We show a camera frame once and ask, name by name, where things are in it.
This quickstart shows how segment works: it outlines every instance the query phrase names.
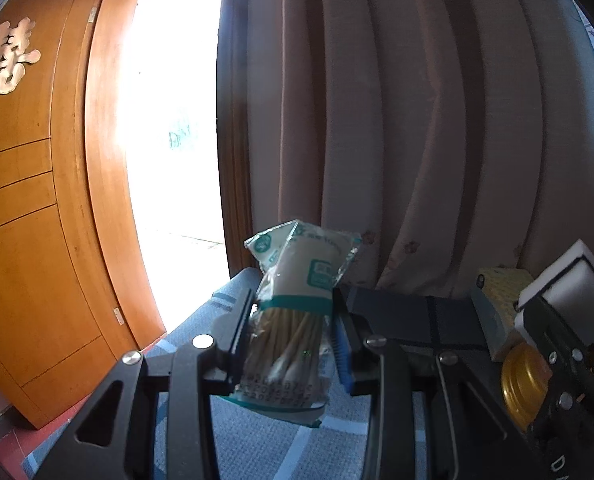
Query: wooden door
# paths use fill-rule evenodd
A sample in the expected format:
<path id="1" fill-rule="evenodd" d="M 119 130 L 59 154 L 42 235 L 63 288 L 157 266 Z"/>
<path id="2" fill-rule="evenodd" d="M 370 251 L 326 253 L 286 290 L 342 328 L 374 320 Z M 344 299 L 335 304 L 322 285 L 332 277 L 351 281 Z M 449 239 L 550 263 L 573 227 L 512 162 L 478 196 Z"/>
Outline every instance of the wooden door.
<path id="1" fill-rule="evenodd" d="M 0 13 L 36 22 L 28 51 L 41 55 L 0 94 L 0 389 L 38 428 L 164 333 L 150 290 L 149 330 L 136 340 L 124 321 L 91 207 L 84 94 L 100 1 L 10 0 Z"/>

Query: beige curtain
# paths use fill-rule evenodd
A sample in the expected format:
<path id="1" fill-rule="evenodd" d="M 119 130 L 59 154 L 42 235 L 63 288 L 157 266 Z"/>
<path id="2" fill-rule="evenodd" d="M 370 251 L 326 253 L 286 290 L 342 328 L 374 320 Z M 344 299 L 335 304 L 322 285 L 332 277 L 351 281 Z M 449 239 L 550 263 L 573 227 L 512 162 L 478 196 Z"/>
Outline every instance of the beige curtain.
<path id="1" fill-rule="evenodd" d="M 251 0 L 256 230 L 362 234 L 348 280 L 460 297 L 594 251 L 594 53 L 572 0 Z"/>

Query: cotton swab pack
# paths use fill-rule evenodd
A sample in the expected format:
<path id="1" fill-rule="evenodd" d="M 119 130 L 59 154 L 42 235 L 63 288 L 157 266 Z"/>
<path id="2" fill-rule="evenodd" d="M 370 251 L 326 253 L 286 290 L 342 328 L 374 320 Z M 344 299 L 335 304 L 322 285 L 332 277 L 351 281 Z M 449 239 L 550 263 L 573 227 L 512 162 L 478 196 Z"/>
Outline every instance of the cotton swab pack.
<path id="1" fill-rule="evenodd" d="M 360 241 L 293 221 L 245 242 L 266 273 L 250 319 L 244 374 L 231 400 L 272 418 L 319 425 L 333 374 L 332 288 Z"/>

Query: gold tin lid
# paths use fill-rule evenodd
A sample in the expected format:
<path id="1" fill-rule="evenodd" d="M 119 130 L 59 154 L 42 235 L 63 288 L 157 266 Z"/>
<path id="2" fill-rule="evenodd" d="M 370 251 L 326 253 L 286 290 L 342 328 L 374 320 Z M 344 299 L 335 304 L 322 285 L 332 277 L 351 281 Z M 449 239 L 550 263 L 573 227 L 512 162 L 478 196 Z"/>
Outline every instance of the gold tin lid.
<path id="1" fill-rule="evenodd" d="M 552 371 L 539 351 L 522 342 L 507 355 L 501 385 L 510 418 L 523 431 L 528 429 L 546 398 Z"/>

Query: red floor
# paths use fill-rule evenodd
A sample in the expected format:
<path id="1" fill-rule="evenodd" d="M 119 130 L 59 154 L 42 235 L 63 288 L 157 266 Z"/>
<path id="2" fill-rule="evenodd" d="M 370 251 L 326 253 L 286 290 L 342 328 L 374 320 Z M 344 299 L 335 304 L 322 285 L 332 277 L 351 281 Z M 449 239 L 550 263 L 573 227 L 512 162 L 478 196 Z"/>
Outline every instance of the red floor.
<path id="1" fill-rule="evenodd" d="M 31 451 L 39 446 L 47 437 L 70 420 L 88 399 L 82 399 L 69 410 L 63 412 L 41 430 L 29 431 L 15 428 L 0 440 L 0 462 L 15 480 L 27 480 L 26 473 L 21 468 L 22 461 Z"/>

